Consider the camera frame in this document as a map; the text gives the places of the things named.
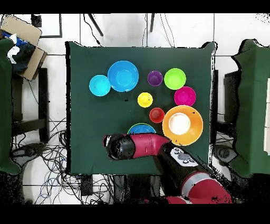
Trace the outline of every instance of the bowl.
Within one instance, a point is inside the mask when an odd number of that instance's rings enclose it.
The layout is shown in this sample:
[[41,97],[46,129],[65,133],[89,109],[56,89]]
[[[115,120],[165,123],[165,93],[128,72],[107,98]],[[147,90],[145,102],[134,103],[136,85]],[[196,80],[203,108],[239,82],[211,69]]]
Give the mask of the bowl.
[[118,61],[108,71],[108,79],[112,88],[118,92],[128,92],[138,83],[139,72],[129,61]]
[[165,115],[164,111],[158,107],[151,109],[149,113],[150,120],[154,123],[162,122],[164,115]]
[[175,92],[175,103],[177,105],[187,105],[191,107],[195,103],[195,100],[196,93],[188,86],[183,86]]
[[177,90],[186,83],[186,75],[181,69],[173,68],[166,72],[164,82],[169,89]]
[[147,81],[151,86],[159,86],[163,81],[163,76],[159,71],[152,71],[148,74]]
[[176,135],[182,135],[190,129],[190,119],[183,113],[176,113],[169,119],[170,131]]
[[149,94],[148,92],[142,92],[139,96],[138,96],[138,104],[141,107],[150,107],[151,104],[153,103],[153,98],[152,95]]
[[111,85],[106,76],[98,74],[90,80],[89,89],[95,96],[103,97],[110,91]]
[[155,129],[148,124],[145,123],[138,123],[133,125],[128,134],[140,134],[140,133],[156,133]]
[[186,105],[176,106],[165,114],[162,130],[164,135],[171,139],[175,145],[190,145],[201,136],[203,119],[200,113],[192,107]]

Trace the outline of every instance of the white inner bowl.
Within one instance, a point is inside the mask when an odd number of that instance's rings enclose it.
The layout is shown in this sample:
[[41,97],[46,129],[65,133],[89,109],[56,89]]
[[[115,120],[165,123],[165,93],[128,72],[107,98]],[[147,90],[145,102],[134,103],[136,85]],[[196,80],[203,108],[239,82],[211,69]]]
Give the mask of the white inner bowl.
[[169,128],[176,135],[182,135],[190,129],[190,119],[183,113],[176,113],[169,119]]

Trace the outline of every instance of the cardboard box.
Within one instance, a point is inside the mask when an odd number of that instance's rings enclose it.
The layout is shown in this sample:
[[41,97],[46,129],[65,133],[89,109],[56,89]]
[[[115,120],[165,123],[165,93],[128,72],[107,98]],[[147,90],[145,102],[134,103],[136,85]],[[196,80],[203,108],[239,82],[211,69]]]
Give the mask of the cardboard box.
[[[39,28],[36,28],[33,25],[28,24],[12,15],[4,15],[0,26],[0,31],[1,30],[10,34],[16,33],[18,38],[29,41],[29,43],[35,47],[37,46],[38,40],[40,39],[42,33]],[[29,81],[35,79],[38,74],[38,68],[42,66],[46,56],[47,53],[45,51],[36,47],[28,63],[28,68],[24,71],[24,73],[19,75]]]

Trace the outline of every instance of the blue cloth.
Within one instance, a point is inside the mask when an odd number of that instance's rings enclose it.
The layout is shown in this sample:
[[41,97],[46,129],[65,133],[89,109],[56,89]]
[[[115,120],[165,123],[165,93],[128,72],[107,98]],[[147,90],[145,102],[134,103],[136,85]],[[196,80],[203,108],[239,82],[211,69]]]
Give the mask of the blue cloth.
[[19,46],[19,53],[13,55],[12,58],[16,61],[16,64],[12,64],[13,73],[22,74],[27,68],[32,54],[35,51],[35,46],[30,43]]
[[[4,36],[4,37],[10,37],[11,35],[10,34],[7,34],[7,33],[5,33],[5,32],[2,32],[2,35]],[[24,45],[24,44],[27,44],[28,43],[28,41],[24,41],[24,40],[22,40],[22,39],[20,39],[20,38],[17,38],[17,43],[16,43],[16,46],[21,46],[21,45]]]

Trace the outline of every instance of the white tile floor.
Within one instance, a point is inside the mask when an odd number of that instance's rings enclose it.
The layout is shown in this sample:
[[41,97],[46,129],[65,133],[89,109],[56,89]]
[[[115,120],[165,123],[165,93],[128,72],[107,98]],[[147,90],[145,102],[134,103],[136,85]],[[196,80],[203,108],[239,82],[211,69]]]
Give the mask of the white tile floor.
[[[21,19],[28,20],[29,15],[16,15]],[[164,14],[162,21],[167,31],[169,39],[172,40],[168,24]],[[155,15],[153,32],[150,33],[151,14],[148,14],[148,46],[149,47],[170,47],[166,39],[160,14]],[[166,14],[168,23],[173,32],[175,47],[192,47],[199,48],[207,41],[215,41],[218,44],[216,52],[216,69],[219,70],[219,94],[218,94],[218,112],[224,113],[224,87],[223,77],[226,73],[236,71],[238,69],[236,63],[229,56],[238,52],[239,46],[244,39],[257,39],[264,46],[270,44],[270,19],[266,14]],[[104,37],[100,37],[99,33],[91,23],[89,17],[85,15],[85,19],[93,28],[93,34],[100,41],[102,46],[142,46],[143,31],[146,28],[144,20],[145,14],[94,14],[94,18],[100,29],[104,33]],[[53,24],[57,16],[44,16],[44,24]],[[84,46],[98,46],[91,34],[90,27],[85,24],[83,14],[62,14],[62,38],[40,39],[38,47],[48,53],[43,66],[48,68],[49,76],[49,116],[56,124],[66,118],[66,66],[65,66],[65,41],[76,41]],[[143,46],[146,46],[146,33],[143,39]],[[31,81],[34,94],[37,98],[38,78]],[[24,119],[37,118],[38,105],[32,95],[27,81],[23,84],[23,115]],[[66,123],[62,122],[58,125],[58,129],[66,128]],[[33,131],[27,133],[27,138],[23,140],[23,144],[39,142],[38,132]],[[59,141],[54,138],[50,141],[50,145],[58,145]],[[213,165],[219,171],[230,179],[228,169],[221,167],[216,159],[213,159]],[[41,158],[37,158],[28,163],[23,184],[24,194],[26,198],[36,200],[40,195],[41,185],[48,172],[47,166]],[[103,176],[95,175],[95,180],[102,179]],[[80,203],[74,196],[68,195],[61,191],[60,187],[52,187],[52,199],[56,197],[55,203],[71,204]]]

